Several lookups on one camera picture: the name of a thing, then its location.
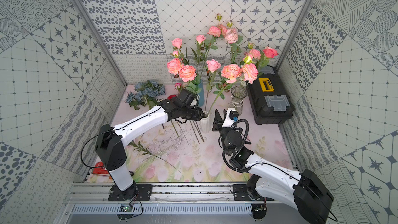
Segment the pink floral mat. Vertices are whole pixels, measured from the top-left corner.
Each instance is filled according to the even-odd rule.
[[[148,110],[148,107],[141,107],[136,111],[125,103],[127,93],[130,91],[134,92],[133,85],[127,87],[112,125],[126,122]],[[164,98],[177,93],[174,86],[166,85]],[[210,93],[209,105],[214,98],[215,95]],[[225,100],[218,99],[213,109],[217,108],[222,114],[230,101],[231,93],[226,93]],[[252,144],[246,145],[248,149],[280,166],[292,168],[278,125],[257,125],[254,122],[248,98],[244,100],[244,110],[240,118],[248,120],[250,125],[248,139]],[[140,141],[145,148],[148,147],[153,154],[172,164],[178,171],[161,159],[151,155],[142,155],[142,152],[134,151],[134,147],[128,146],[126,147],[128,168],[135,173],[133,178],[136,182],[243,182],[249,179],[250,174],[234,172],[224,164],[221,156],[222,149],[218,146],[218,132],[202,133],[205,141],[203,142],[197,132],[199,141],[196,139],[189,121],[185,124],[177,124],[175,121],[173,123],[179,137],[172,124],[167,122],[164,124],[165,129],[159,125],[145,132],[142,137],[136,138],[135,143]],[[107,176],[89,174],[87,182],[113,181]]]

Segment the black mounting plate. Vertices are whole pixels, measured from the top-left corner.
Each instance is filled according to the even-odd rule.
[[[120,191],[117,185],[112,186],[109,191],[108,201],[129,201],[134,198],[136,194],[138,194],[137,200],[140,201],[149,201],[149,198],[152,194],[152,184],[132,184],[125,191]]]
[[[232,185],[233,193],[234,193],[234,200],[235,201],[254,201],[252,200],[248,193],[246,184],[233,184]],[[266,197],[267,201],[275,201],[272,198]],[[264,201],[264,197],[260,197],[258,201]]]

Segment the blue vase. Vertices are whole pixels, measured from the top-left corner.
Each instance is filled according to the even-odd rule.
[[[203,106],[205,103],[205,90],[203,89],[203,81],[200,80],[200,84],[198,85],[202,90],[199,92],[199,107]]]

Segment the pink rose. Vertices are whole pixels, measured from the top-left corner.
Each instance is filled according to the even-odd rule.
[[[253,56],[254,59],[261,58],[261,53],[258,50],[250,50],[249,53]]]
[[[206,40],[206,37],[205,37],[205,36],[203,36],[203,35],[196,36],[196,41],[197,41],[199,44],[201,44],[204,40]]]
[[[237,64],[230,64],[224,66],[221,71],[221,76],[229,79],[226,81],[227,83],[234,83],[236,82],[236,78],[241,75],[241,69]]]
[[[238,31],[235,28],[227,29],[224,37],[228,43],[234,43],[238,40]]]
[[[222,24],[220,24],[218,26],[218,28],[221,30],[221,34],[223,34],[225,36],[227,28],[224,25],[222,25]]]
[[[195,79],[196,76],[195,71],[196,70],[194,66],[185,65],[184,67],[182,67],[182,69],[178,74],[183,82],[188,82],[188,81],[193,81]]]
[[[167,68],[169,69],[169,73],[172,73],[174,75],[178,74],[182,67],[183,64],[181,64],[181,61],[178,58],[174,58],[171,61],[167,62]]]
[[[145,171],[145,177],[150,179],[155,176],[155,169],[156,167],[154,165],[148,166],[147,170]]]
[[[278,52],[271,48],[271,47],[266,47],[263,49],[264,55],[268,58],[274,58],[276,55],[278,55]]]
[[[175,38],[174,40],[172,40],[172,44],[176,48],[181,48],[182,40],[179,38]]]
[[[216,71],[221,67],[221,63],[219,63],[214,59],[207,60],[206,63],[207,63],[207,69],[210,70],[210,72],[212,73],[214,73],[214,71]]]
[[[215,36],[215,37],[219,37],[221,35],[221,30],[219,28],[217,28],[216,26],[212,26],[209,29],[209,32],[207,32],[207,34]]]
[[[258,71],[254,63],[245,64],[242,67],[242,72],[245,73],[245,81],[249,81],[250,84],[253,84],[253,81],[257,79]]]

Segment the glass vase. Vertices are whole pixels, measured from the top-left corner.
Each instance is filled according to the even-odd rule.
[[[232,100],[229,103],[228,107],[235,108],[235,110],[238,112],[240,116],[243,111],[243,99],[247,97],[248,92],[246,90],[246,87],[235,86],[231,89],[231,93],[232,93]]]
[[[205,114],[207,114],[207,117],[199,121],[199,128],[202,133],[210,132],[213,127],[213,114],[208,112],[205,112]]]

